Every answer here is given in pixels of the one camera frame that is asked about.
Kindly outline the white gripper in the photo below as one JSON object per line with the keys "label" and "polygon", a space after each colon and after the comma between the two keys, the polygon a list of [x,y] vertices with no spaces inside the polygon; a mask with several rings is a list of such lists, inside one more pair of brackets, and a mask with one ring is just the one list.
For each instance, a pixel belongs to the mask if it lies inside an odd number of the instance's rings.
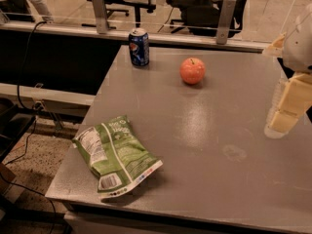
{"label": "white gripper", "polygon": [[290,79],[281,78],[275,87],[264,133],[281,138],[289,133],[312,106],[312,4],[307,5],[289,27],[262,53],[283,57],[285,67],[295,71]]}

